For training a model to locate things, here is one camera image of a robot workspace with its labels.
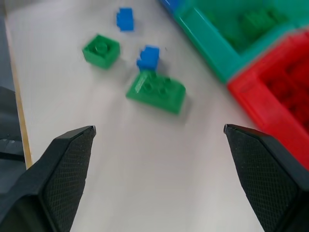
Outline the green block in bin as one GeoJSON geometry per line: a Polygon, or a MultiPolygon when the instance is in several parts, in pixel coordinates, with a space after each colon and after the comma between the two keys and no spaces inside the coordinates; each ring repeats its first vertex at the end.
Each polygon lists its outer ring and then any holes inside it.
{"type": "Polygon", "coordinates": [[[267,10],[245,13],[240,19],[240,28],[245,36],[257,39],[277,25],[276,20],[267,10]]]}

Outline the large green building block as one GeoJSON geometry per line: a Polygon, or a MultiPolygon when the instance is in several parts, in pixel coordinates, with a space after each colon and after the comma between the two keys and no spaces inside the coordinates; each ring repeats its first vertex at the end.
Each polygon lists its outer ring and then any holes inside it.
{"type": "Polygon", "coordinates": [[[131,100],[179,114],[186,96],[185,86],[153,71],[139,72],[126,93],[131,100]]]}

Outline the green plastic bin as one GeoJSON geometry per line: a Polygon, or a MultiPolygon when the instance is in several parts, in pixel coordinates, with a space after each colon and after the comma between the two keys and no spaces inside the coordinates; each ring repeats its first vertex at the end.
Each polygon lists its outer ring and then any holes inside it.
{"type": "Polygon", "coordinates": [[[309,25],[309,0],[182,0],[173,16],[226,83],[284,34],[309,25]],[[250,39],[240,28],[240,19],[260,10],[267,10],[277,25],[250,39]]]}

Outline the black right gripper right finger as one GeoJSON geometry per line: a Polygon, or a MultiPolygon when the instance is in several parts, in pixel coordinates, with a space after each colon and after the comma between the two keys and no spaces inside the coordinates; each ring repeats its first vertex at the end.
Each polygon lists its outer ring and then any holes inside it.
{"type": "Polygon", "coordinates": [[[265,232],[309,232],[309,171],[274,137],[224,126],[240,184],[265,232]]]}

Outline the red plastic bin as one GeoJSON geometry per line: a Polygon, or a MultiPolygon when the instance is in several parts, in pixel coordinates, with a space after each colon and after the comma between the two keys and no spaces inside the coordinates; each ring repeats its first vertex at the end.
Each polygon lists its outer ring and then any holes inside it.
{"type": "Polygon", "coordinates": [[[283,36],[227,88],[258,128],[309,170],[309,29],[283,36]]]}

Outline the blue plastic bin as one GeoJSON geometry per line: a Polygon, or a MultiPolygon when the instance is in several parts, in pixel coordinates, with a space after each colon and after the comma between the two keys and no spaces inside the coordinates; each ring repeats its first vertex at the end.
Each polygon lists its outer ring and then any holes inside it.
{"type": "Polygon", "coordinates": [[[170,14],[174,14],[174,12],[178,8],[182,0],[158,0],[158,1],[165,7],[165,9],[170,14]]]}

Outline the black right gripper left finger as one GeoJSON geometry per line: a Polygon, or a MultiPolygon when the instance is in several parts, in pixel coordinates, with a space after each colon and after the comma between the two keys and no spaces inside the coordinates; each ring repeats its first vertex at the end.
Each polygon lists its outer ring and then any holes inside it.
{"type": "Polygon", "coordinates": [[[95,126],[86,126],[50,143],[0,197],[0,232],[70,232],[95,135],[95,126]]]}

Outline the red block in bin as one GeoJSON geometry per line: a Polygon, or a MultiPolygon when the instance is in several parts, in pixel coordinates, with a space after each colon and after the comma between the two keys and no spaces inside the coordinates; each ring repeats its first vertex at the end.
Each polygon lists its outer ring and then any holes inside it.
{"type": "Polygon", "coordinates": [[[271,68],[261,80],[278,102],[309,131],[309,94],[284,67],[271,68]]]}

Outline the small green building block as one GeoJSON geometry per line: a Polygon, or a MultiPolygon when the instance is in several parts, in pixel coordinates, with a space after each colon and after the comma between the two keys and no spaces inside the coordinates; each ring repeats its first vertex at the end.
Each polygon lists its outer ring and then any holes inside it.
{"type": "Polygon", "coordinates": [[[109,69],[120,56],[118,41],[96,34],[82,49],[85,60],[97,67],[109,69]]]}

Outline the blue building block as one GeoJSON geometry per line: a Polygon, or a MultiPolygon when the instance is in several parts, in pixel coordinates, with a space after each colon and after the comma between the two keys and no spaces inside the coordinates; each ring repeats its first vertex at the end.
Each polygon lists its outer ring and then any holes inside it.
{"type": "Polygon", "coordinates": [[[134,31],[132,8],[119,8],[116,14],[116,24],[120,31],[134,31]]]}
{"type": "Polygon", "coordinates": [[[159,62],[159,53],[160,49],[158,47],[150,45],[145,46],[140,52],[140,57],[136,62],[139,71],[156,71],[159,62]]]}

